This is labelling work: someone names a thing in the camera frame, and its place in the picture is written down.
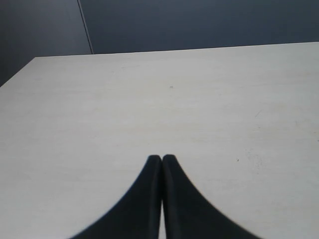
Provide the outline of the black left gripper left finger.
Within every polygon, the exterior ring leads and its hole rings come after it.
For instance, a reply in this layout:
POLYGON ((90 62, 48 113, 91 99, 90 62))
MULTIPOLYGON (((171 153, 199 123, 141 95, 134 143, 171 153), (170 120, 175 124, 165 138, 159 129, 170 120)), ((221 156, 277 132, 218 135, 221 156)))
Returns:
POLYGON ((157 239, 162 186, 162 160, 158 155, 151 155, 125 195, 106 214, 73 238, 157 239))

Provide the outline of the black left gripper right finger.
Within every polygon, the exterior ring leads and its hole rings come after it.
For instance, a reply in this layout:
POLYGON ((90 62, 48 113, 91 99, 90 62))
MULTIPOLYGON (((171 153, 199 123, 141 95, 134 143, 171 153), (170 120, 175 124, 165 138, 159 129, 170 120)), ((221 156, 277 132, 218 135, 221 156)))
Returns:
POLYGON ((163 211, 168 239, 257 239, 226 217, 196 189, 177 158, 162 159, 163 211))

